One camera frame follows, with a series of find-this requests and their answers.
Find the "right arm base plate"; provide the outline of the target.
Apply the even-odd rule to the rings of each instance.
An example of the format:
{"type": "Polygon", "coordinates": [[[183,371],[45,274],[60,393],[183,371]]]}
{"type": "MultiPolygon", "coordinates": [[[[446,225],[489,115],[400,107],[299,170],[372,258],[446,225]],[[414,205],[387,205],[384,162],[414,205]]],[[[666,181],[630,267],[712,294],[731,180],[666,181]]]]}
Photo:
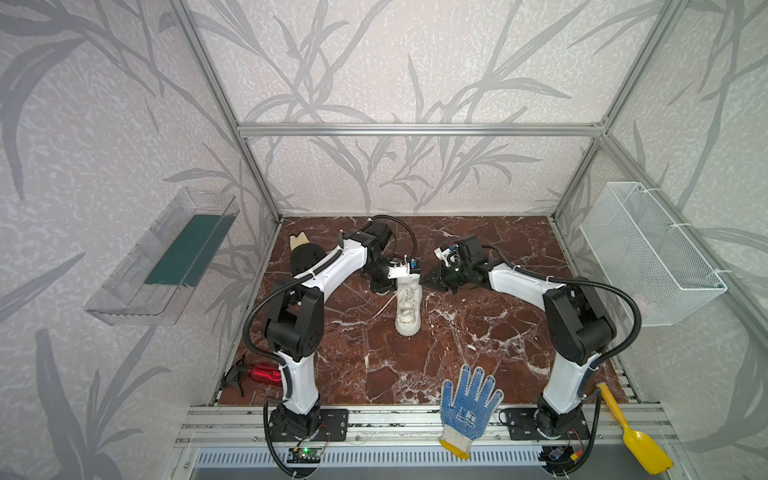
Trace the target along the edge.
{"type": "Polygon", "coordinates": [[[499,419],[508,429],[511,440],[587,441],[591,438],[589,422],[580,407],[564,415],[534,406],[510,407],[499,412],[499,419]]]}

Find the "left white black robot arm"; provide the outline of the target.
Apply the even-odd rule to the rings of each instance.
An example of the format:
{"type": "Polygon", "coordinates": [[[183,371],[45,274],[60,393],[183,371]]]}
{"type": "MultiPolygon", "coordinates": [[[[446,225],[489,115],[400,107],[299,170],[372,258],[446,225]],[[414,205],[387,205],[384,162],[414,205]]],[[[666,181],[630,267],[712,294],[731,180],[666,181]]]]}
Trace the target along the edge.
{"type": "Polygon", "coordinates": [[[246,348],[278,363],[283,396],[276,410],[286,421],[310,429],[319,421],[314,354],[324,334],[326,300],[358,271],[377,294],[396,288],[384,254],[392,230],[383,219],[377,215],[355,232],[341,232],[329,252],[302,235],[292,239],[292,276],[277,282],[243,325],[246,348]]]}

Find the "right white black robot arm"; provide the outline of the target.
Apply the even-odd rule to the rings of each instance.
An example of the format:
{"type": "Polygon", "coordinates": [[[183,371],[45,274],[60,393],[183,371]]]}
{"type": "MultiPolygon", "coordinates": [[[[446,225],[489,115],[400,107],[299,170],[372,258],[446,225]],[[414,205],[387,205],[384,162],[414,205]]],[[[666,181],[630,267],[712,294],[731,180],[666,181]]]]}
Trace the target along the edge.
{"type": "Polygon", "coordinates": [[[435,250],[438,266],[424,286],[456,293],[465,284],[516,297],[545,312],[554,365],[538,400],[539,417],[557,426],[580,409],[584,391],[598,367],[626,350],[639,336],[642,313],[625,291],[584,277],[556,278],[512,263],[500,250],[470,236],[435,250]],[[632,327],[611,348],[617,328],[598,292],[616,295],[629,307],[632,327]]]}

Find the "white knit sneaker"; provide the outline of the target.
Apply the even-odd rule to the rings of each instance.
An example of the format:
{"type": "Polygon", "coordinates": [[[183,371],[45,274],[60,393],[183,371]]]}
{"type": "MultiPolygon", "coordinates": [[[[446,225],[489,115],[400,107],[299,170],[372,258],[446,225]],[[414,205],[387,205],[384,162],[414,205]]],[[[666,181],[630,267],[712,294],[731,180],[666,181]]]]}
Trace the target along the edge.
{"type": "Polygon", "coordinates": [[[423,289],[419,274],[390,273],[389,280],[396,283],[397,312],[395,328],[405,337],[419,332],[421,327],[421,302],[423,289]]]}

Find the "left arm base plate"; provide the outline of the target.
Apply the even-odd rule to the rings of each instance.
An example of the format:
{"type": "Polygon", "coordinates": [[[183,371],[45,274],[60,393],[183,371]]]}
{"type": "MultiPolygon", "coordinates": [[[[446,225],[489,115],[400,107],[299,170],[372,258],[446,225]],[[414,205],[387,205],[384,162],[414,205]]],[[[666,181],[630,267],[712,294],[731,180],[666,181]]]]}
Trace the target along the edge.
{"type": "Polygon", "coordinates": [[[307,414],[276,409],[269,414],[265,435],[273,442],[330,441],[347,437],[349,411],[321,408],[307,414]]]}

